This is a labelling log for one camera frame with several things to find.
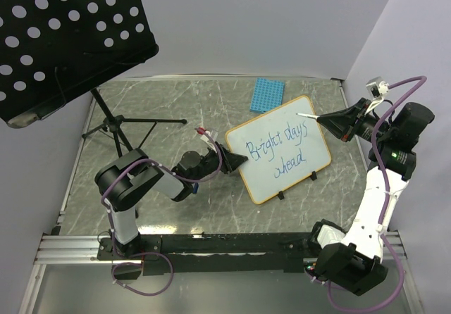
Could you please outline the white blue whiteboard marker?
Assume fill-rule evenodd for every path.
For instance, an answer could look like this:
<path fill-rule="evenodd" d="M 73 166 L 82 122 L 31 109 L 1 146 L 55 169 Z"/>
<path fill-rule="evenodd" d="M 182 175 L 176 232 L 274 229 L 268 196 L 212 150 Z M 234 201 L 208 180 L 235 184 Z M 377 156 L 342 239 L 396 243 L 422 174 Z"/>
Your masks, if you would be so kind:
<path fill-rule="evenodd" d="M 303 118 L 313 119 L 313 120 L 317 120 L 317 118 L 318 118 L 317 115 L 312 115 L 312 114 L 308 114 L 308 113 L 296 113 L 296 115 L 303 117 Z"/>

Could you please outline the yellow framed whiteboard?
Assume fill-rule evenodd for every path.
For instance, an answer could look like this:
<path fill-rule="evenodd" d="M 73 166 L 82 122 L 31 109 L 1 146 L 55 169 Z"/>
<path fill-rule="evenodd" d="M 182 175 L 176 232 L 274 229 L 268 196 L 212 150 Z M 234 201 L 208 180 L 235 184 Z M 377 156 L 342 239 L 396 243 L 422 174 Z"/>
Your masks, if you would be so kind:
<path fill-rule="evenodd" d="M 314 114 L 305 95 L 226 132 L 230 151 L 248 157 L 239 172 L 256 205 L 330 165 L 320 125 L 303 114 Z"/>

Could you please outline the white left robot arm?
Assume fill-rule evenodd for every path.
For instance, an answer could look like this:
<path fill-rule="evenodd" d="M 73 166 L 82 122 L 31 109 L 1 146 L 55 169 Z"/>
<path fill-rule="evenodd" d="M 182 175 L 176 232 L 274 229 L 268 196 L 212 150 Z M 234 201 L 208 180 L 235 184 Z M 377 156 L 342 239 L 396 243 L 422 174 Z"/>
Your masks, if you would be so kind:
<path fill-rule="evenodd" d="M 113 250 L 124 259 L 133 258 L 142 251 L 136 205 L 150 190 L 164 194 L 172 201 L 183 201 L 197 192 L 200 181 L 219 172 L 234 172 L 247 161 L 247 156 L 231 153 L 216 142 L 205 155 L 185 152 L 171 170 L 151 162 L 141 149 L 134 149 L 102 168 L 94 182 L 109 217 Z"/>

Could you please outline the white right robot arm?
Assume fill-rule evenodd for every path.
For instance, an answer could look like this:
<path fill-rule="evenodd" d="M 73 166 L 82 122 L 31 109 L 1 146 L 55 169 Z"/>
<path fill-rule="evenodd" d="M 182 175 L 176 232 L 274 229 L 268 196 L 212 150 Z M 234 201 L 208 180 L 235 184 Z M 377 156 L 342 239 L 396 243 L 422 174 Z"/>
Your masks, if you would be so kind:
<path fill-rule="evenodd" d="M 368 99 L 345 110 L 317 117 L 317 122 L 346 142 L 358 136 L 375 143 L 366 186 L 351 228 L 344 231 L 327 220 L 314 225 L 307 246 L 318 256 L 308 273 L 320 282 L 333 282 L 360 296 L 385 280 L 382 235 L 394 207 L 416 168 L 413 148 L 435 116 L 427 107 L 407 103 L 394 120 L 382 121 L 368 113 Z"/>

